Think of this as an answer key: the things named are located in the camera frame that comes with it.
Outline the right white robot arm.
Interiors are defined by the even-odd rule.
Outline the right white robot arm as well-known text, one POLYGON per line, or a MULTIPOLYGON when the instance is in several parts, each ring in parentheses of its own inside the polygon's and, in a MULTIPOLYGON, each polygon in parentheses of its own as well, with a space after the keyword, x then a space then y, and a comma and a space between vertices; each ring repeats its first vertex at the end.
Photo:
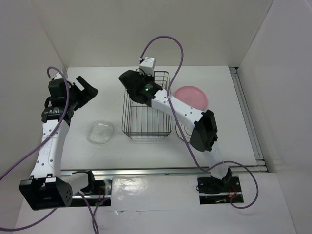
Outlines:
POLYGON ((140 72, 128 70, 119 78, 132 101, 145 104, 176 118, 191 131, 187 146, 202 152, 208 161, 213 186, 224 191, 230 184, 232 171, 224 163, 217 142, 217 124, 212 111, 193 108, 169 95, 167 90, 140 72))

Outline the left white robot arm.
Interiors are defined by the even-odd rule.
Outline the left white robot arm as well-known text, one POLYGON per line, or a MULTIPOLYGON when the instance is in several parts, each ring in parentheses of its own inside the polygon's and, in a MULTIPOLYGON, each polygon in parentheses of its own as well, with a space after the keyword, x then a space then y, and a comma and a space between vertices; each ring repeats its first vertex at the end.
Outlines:
POLYGON ((76 78, 83 90, 74 83, 65 86, 63 79, 49 82, 50 96, 41 114, 42 142, 38 158, 29 179, 22 180, 19 190, 33 210, 69 207, 79 191, 86 195, 96 190, 94 175, 90 170, 61 175, 61 159, 66 136, 74 112, 87 104, 97 94, 83 77, 76 78))

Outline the clear glass plate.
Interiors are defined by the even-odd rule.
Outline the clear glass plate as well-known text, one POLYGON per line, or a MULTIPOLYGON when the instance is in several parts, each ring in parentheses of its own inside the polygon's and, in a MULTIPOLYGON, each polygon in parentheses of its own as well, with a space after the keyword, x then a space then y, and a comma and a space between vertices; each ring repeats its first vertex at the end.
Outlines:
POLYGON ((90 125, 86 138, 90 143, 102 145, 110 141, 113 133, 113 124, 105 121, 97 121, 90 125))

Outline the pink plastic plate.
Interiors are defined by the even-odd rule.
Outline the pink plastic plate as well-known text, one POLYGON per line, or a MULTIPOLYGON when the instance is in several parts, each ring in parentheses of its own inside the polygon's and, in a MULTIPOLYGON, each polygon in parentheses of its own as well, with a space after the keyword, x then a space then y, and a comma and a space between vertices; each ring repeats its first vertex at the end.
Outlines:
POLYGON ((194 86, 178 88, 174 93, 174 97, 199 110, 205 110, 208 107, 207 96, 201 89, 194 86))

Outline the white plate dark rim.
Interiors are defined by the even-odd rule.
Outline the white plate dark rim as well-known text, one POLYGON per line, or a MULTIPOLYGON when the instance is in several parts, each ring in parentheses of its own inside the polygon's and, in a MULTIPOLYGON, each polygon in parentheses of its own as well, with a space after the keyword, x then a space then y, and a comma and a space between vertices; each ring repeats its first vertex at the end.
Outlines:
POLYGON ((192 135, 192 131, 190 131, 186 125, 184 125, 182 122, 178 122, 178 124, 175 124, 175 132, 177 134, 177 136, 183 141, 184 138, 186 139, 186 141, 188 143, 190 143, 190 139, 191 139, 191 135, 192 135))

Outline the aluminium front rail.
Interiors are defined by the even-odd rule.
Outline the aluminium front rail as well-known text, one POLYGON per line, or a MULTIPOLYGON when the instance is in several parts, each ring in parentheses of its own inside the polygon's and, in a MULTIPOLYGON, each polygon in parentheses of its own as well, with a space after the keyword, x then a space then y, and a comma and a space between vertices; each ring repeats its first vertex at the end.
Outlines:
MULTIPOLYGON (((267 173, 268 169, 263 161, 256 166, 247 167, 254 173, 267 173)), ((239 166, 230 166, 233 174, 247 173, 247 170, 239 166)), ((77 171, 64 170, 61 172, 63 177, 70 176, 77 171)), ((162 168, 162 169, 120 169, 120 170, 92 170, 93 175, 96 178, 114 177, 114 176, 167 176, 167 175, 200 175, 205 174, 198 168, 162 168)))

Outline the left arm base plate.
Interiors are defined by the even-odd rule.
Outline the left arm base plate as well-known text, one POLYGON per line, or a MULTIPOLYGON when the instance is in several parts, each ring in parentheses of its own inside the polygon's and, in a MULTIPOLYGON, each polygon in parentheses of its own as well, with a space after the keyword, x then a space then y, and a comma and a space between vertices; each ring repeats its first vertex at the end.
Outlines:
POLYGON ((113 180, 100 179, 94 180, 92 186, 80 190, 79 192, 86 198, 91 207, 108 207, 111 206, 113 180))

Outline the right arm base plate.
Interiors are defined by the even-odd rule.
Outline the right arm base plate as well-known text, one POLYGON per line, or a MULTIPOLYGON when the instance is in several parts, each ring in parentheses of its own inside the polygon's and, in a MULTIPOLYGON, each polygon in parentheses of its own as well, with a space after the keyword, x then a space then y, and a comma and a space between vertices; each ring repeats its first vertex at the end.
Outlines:
POLYGON ((195 188, 199 193, 200 205, 206 204, 226 204, 243 203, 244 198, 240 186, 240 180, 237 176, 230 179, 226 187, 218 186, 212 177, 199 177, 195 188))

